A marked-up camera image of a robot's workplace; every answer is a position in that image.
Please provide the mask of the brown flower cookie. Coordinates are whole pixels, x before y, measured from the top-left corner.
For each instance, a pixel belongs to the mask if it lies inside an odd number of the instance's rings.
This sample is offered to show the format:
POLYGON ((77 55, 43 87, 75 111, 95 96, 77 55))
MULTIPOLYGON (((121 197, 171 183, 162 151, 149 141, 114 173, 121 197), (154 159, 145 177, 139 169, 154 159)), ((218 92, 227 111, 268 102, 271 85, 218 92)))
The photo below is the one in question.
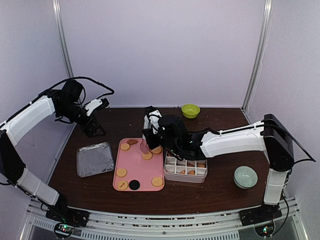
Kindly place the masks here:
POLYGON ((131 145, 137 144, 137 143, 138 143, 138 140, 136 140, 136 139, 129 139, 129 140, 126 141, 126 143, 131 146, 131 145))

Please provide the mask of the clear plastic box lid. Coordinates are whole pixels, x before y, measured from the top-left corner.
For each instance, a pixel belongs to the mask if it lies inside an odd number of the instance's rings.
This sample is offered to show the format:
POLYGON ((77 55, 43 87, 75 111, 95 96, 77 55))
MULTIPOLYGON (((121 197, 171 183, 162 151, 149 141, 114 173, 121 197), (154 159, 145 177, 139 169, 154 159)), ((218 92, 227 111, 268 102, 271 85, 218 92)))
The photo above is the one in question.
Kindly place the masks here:
POLYGON ((79 148, 76 152, 76 169, 80 178, 113 171, 115 161, 110 144, 102 142, 79 148))

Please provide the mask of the lilac divided storage box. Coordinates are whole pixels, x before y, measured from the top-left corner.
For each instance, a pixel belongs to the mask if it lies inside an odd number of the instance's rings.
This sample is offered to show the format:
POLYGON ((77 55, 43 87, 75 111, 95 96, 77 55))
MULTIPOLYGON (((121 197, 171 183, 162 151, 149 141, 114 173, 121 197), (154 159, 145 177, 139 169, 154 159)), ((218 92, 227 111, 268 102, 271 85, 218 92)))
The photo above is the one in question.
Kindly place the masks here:
POLYGON ((207 160, 178 160, 166 152, 164 160, 164 177, 168 181, 184 183, 203 183, 208 174, 207 160))

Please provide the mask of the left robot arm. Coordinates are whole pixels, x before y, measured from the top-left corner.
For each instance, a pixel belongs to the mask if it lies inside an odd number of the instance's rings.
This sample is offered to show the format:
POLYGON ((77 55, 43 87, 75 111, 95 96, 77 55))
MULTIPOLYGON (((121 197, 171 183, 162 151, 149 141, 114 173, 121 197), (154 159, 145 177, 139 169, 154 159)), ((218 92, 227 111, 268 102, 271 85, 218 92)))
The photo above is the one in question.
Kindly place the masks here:
POLYGON ((58 82, 42 91, 35 99, 0 124, 0 173, 7 179, 7 185, 22 190, 29 197, 39 200, 48 207, 61 222, 72 218, 67 198, 48 186, 23 162, 22 152, 31 147, 37 157, 43 156, 36 148, 41 146, 42 133, 37 125, 50 116, 64 124, 77 124, 89 138, 105 136, 106 132, 98 122, 94 112, 109 106, 107 96, 114 90, 90 77, 78 76, 58 82), (108 90, 97 98, 83 103, 80 96, 86 96, 81 80, 90 81, 108 90))

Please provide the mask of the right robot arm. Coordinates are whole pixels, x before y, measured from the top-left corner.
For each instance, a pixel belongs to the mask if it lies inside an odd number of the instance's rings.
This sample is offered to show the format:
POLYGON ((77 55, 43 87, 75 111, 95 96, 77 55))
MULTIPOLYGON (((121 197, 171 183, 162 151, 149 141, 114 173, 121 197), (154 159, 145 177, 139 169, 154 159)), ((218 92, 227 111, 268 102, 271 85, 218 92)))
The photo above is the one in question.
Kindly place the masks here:
POLYGON ((259 220, 268 220, 275 212, 294 160, 293 140, 287 129, 273 115, 253 124, 215 131, 206 128, 189 131, 179 116, 146 113, 142 138, 145 148, 162 147, 178 160, 202 161, 220 155, 248 151, 266 152, 269 162, 263 205, 256 210, 259 220))

